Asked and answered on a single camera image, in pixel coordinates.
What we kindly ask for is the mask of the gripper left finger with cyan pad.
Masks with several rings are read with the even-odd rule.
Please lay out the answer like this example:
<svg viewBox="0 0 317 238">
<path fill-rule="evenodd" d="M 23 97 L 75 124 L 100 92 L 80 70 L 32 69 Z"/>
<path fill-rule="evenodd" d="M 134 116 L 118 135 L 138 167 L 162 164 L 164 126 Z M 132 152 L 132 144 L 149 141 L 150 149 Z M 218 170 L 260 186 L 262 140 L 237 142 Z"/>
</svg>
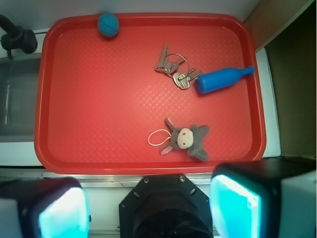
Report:
<svg viewBox="0 0 317 238">
<path fill-rule="evenodd" d="M 74 178 L 0 183 L 2 238 L 87 238 L 89 226 L 88 196 Z"/>
</svg>

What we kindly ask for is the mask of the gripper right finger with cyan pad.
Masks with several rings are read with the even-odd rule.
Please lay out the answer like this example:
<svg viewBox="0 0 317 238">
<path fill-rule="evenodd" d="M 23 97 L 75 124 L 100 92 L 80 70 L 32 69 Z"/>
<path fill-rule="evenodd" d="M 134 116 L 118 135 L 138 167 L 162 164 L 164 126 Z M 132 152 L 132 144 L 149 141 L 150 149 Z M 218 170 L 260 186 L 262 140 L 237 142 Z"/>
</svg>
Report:
<svg viewBox="0 0 317 238">
<path fill-rule="evenodd" d="M 314 238 L 317 162 L 269 158 L 221 163 L 212 173 L 210 210 L 223 238 Z"/>
</svg>

